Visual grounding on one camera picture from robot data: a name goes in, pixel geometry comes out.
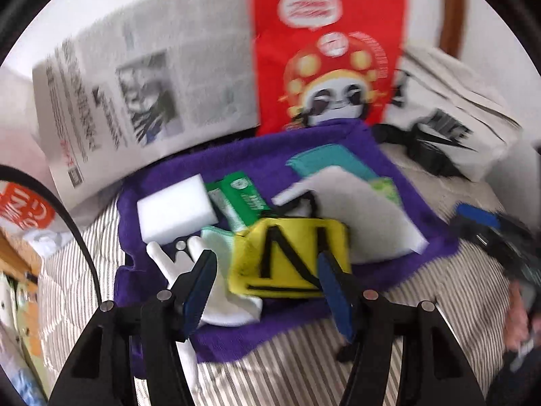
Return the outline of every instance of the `quilted bedding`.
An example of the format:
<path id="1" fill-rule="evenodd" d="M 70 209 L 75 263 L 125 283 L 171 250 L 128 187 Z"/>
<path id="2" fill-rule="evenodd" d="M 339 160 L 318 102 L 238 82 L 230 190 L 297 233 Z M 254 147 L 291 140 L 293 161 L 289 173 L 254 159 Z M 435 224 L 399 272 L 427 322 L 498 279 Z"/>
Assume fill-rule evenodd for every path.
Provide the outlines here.
<path id="1" fill-rule="evenodd" d="M 440 179 L 409 160 L 401 146 L 385 144 L 381 149 L 442 219 L 451 217 L 457 202 L 501 209 L 487 183 Z M 117 226 L 118 212 L 113 201 L 83 234 L 96 262 L 104 300 L 113 298 L 115 272 L 124 262 Z M 493 259 L 462 242 L 458 254 L 425 265 L 387 292 L 386 297 L 409 305 L 436 300 L 486 393 L 501 366 L 507 285 Z M 39 305 L 44 362 L 52 386 L 97 309 L 90 272 L 75 242 L 45 261 L 40 274 Z M 332 319 L 324 319 L 275 336 L 238 361 L 199 364 L 194 400 L 196 404 L 220 406 L 336 405 L 351 370 L 351 365 L 334 359 L 343 343 Z M 396 402 L 400 362 L 401 343 L 397 340 L 385 405 Z M 136 390 L 139 403 L 149 404 L 145 381 L 136 380 Z"/>

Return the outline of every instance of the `purple mat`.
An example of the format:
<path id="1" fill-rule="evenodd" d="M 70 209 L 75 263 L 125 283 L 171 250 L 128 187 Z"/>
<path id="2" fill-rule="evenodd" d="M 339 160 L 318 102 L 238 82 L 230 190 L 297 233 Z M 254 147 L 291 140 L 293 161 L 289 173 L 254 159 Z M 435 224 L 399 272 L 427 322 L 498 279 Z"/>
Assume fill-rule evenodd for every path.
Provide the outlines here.
<path id="1" fill-rule="evenodd" d="M 244 139 L 227 145 L 186 154 L 142 169 L 124 182 L 118 199 L 118 236 L 122 249 L 133 259 L 120 267 L 115 277 L 115 301 L 121 306 L 143 302 L 164 289 L 167 282 L 147 256 L 141 240 L 137 200 L 200 173 L 213 182 L 235 171 L 244 171 L 268 202 L 277 193 L 300 180 L 286 162 L 294 155 L 328 143 L 347 147 L 379 176 L 391 177 L 398 188 L 404 209 L 429 242 L 423 254 L 412 253 L 392 261 L 358 265 L 353 273 L 360 285 L 376 290 L 393 287 L 423 264 L 458 250 L 458 240 L 419 196 L 415 188 L 379 150 L 370 130 L 358 120 L 334 120 L 321 126 Z M 329 316 L 323 299 L 264 301 L 261 322 L 238 328 L 205 325 L 191 336 L 199 362 L 229 362 L 296 326 Z M 144 378 L 139 344 L 133 346 L 134 375 Z"/>

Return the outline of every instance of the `panda cartoon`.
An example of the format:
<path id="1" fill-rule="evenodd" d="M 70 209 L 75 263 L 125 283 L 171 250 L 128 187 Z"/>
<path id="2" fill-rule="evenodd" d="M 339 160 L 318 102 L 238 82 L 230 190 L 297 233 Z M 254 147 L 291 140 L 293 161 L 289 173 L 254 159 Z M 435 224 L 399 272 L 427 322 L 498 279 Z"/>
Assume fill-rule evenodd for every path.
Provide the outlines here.
<path id="1" fill-rule="evenodd" d="M 293 124 L 338 118 L 365 120 L 381 96 L 378 64 L 369 44 L 331 32 L 289 60 L 284 88 Z"/>

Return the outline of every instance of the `yellow pouch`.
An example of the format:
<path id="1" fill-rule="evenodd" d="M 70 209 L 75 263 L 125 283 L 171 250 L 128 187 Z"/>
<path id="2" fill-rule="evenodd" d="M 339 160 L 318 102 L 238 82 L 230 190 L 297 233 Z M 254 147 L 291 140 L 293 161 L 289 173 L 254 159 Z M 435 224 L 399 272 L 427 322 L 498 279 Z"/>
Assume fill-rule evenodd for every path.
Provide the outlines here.
<path id="1" fill-rule="evenodd" d="M 323 251 L 351 273 L 348 231 L 340 221 L 262 218 L 235 236 L 229 290 L 262 298 L 321 297 L 317 256 Z"/>

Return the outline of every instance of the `panda face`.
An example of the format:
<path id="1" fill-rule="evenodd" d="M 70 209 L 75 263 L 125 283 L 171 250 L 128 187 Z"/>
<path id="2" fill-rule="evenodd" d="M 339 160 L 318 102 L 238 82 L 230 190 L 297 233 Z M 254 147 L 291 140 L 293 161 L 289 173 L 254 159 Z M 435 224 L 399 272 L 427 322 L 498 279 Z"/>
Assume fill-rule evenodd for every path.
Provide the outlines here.
<path id="1" fill-rule="evenodd" d="M 336 78 L 313 86 L 305 93 L 303 108 L 313 126 L 330 119 L 361 117 L 368 88 L 354 78 Z"/>

